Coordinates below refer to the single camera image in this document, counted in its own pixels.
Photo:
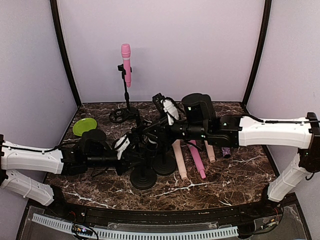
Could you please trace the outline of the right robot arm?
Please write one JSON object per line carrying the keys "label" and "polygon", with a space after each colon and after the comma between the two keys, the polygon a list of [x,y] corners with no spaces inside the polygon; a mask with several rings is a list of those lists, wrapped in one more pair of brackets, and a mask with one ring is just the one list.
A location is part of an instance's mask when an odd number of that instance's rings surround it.
{"label": "right robot arm", "polygon": [[294,119],[260,119],[248,113],[217,117],[211,97],[191,93],[179,107],[169,97],[157,94],[153,103],[166,116],[143,130],[151,141],[172,144],[176,140],[201,140],[217,147],[238,148],[256,145],[297,148],[291,163],[266,188],[255,213],[266,217],[304,178],[320,171],[320,121],[313,112]]}

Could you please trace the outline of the black stand with textured grip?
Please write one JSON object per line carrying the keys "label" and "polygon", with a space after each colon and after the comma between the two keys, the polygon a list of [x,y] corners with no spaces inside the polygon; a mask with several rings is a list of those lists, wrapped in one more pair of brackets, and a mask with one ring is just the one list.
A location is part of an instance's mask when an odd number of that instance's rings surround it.
{"label": "black stand with textured grip", "polygon": [[142,172],[131,172],[130,182],[138,190],[147,190],[152,188],[157,181],[157,174],[152,169],[153,160],[148,162],[140,162],[139,164],[145,164],[147,170],[145,173]]}

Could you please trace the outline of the pink microphone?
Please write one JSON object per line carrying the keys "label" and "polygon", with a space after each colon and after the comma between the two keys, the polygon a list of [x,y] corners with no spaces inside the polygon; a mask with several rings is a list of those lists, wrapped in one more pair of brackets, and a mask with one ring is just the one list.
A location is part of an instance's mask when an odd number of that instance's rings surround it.
{"label": "pink microphone", "polygon": [[132,76],[131,76],[131,46],[128,43],[121,45],[121,56],[123,60],[123,69],[125,71],[124,81],[128,88],[131,87]]}
{"label": "pink microphone", "polygon": [[196,141],[195,140],[190,140],[189,143],[187,144],[187,146],[188,146],[188,148],[190,150],[191,156],[193,158],[193,161],[195,163],[196,169],[197,169],[200,177],[202,179],[205,179],[206,178],[205,167],[203,165],[200,153],[199,153],[199,151],[197,149]]}

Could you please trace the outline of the purple rhinestone microphone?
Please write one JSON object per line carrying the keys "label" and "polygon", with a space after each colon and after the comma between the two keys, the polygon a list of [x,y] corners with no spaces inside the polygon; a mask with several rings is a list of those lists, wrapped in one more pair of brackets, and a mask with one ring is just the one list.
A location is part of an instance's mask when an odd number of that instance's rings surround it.
{"label": "purple rhinestone microphone", "polygon": [[231,149],[229,147],[222,147],[221,151],[223,158],[228,159],[231,157]]}

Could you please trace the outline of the black tripod mic stand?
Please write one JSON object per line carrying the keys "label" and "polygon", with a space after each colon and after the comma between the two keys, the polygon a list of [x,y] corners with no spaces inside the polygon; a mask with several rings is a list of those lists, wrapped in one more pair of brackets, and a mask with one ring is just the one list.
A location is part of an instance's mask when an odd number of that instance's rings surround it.
{"label": "black tripod mic stand", "polygon": [[131,134],[131,137],[130,137],[131,142],[128,148],[125,150],[127,152],[141,152],[146,147],[147,139],[144,138],[142,135],[143,133],[142,124],[143,124],[143,121],[152,122],[151,120],[146,120],[142,118],[139,110],[137,108],[135,109],[136,109],[136,113],[134,115],[134,119],[126,119],[125,117],[121,116],[122,114],[121,108],[115,109],[111,111],[109,114],[109,120],[113,124],[123,124],[126,121],[131,121],[131,120],[135,121],[135,127],[133,127],[129,131],[129,133]]}

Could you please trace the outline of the black clip mic stand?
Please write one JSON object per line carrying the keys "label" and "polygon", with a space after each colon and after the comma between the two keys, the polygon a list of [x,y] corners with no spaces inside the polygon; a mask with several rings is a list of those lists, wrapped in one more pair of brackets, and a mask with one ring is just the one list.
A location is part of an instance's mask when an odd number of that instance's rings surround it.
{"label": "black clip mic stand", "polygon": [[157,175],[169,176],[177,168],[176,160],[168,153],[169,150],[170,148],[162,143],[157,148],[156,156],[152,163],[152,169]]}

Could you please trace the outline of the black toy microphone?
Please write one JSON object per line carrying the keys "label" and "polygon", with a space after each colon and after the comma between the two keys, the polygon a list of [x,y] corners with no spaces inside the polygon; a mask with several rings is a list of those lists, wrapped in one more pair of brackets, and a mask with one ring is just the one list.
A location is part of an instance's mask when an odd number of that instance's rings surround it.
{"label": "black toy microphone", "polygon": [[146,141],[146,156],[148,159],[153,160],[157,155],[158,143],[147,138]]}

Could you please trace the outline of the round-base mic stand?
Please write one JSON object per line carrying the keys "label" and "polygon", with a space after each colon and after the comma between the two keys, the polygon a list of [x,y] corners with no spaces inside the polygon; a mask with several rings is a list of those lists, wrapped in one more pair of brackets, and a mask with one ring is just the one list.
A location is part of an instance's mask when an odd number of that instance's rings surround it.
{"label": "round-base mic stand", "polygon": [[126,108],[121,108],[121,116],[124,117],[126,120],[131,120],[135,118],[135,114],[137,110],[135,108],[131,108],[131,105],[130,105],[130,96],[127,88],[127,83],[125,80],[127,72],[124,68],[124,64],[118,65],[117,69],[118,71],[121,72],[121,77],[122,77],[123,86],[124,86],[124,99],[126,103]]}

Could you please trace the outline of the tall beige microphone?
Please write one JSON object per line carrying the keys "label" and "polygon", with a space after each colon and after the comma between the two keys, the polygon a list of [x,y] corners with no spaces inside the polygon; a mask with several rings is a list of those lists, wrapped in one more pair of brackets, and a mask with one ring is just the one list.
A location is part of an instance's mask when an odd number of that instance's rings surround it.
{"label": "tall beige microphone", "polygon": [[181,141],[178,139],[172,144],[174,156],[176,159],[179,175],[182,180],[186,180],[188,178],[187,176],[187,170],[185,166],[185,161],[184,157],[182,154],[182,149],[181,149]]}

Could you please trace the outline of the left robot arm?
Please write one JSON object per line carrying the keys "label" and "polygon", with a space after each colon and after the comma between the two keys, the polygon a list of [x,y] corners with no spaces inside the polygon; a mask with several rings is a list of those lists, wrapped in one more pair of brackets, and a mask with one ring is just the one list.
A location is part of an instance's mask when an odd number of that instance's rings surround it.
{"label": "left robot arm", "polygon": [[113,145],[108,145],[107,135],[99,129],[86,131],[79,140],[62,143],[52,149],[21,146],[1,139],[0,187],[43,206],[51,205],[51,210],[58,217],[67,218],[71,208],[63,201],[60,188],[38,182],[20,171],[75,176],[89,168],[114,168],[118,175],[122,175],[145,164],[138,144],[139,136],[128,132]]}

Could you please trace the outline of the beige microphone round head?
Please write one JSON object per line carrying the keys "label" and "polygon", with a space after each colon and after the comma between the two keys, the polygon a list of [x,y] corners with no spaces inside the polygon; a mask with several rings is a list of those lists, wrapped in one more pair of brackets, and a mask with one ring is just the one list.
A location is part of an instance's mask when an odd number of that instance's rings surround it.
{"label": "beige microphone round head", "polygon": [[207,152],[207,156],[208,159],[211,163],[215,163],[216,162],[216,155],[215,155],[215,151],[212,145],[210,145],[206,140],[204,141],[205,143],[205,147],[206,147],[206,152]]}

